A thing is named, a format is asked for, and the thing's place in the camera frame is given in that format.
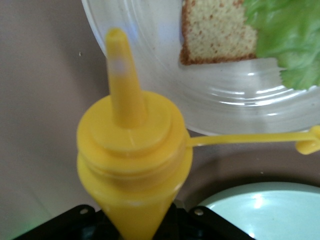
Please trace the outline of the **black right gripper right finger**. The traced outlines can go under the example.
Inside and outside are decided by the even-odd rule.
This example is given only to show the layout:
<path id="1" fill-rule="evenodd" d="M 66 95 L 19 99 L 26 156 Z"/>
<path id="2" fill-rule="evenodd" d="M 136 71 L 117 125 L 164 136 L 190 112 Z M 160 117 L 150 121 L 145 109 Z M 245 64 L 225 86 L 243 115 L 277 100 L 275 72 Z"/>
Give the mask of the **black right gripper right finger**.
<path id="1" fill-rule="evenodd" d="M 156 240 L 252 240 L 228 220 L 205 206 L 189 211 L 172 204 L 156 234 Z"/>

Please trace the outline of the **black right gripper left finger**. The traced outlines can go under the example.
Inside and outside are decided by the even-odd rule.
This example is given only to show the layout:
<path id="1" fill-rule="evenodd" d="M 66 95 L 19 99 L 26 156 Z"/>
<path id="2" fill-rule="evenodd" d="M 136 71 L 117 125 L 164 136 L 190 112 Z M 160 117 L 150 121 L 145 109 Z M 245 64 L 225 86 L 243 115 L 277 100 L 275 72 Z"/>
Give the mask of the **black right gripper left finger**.
<path id="1" fill-rule="evenodd" d="M 119 232 L 102 212 L 81 204 L 23 233 L 20 240 L 118 240 Z"/>

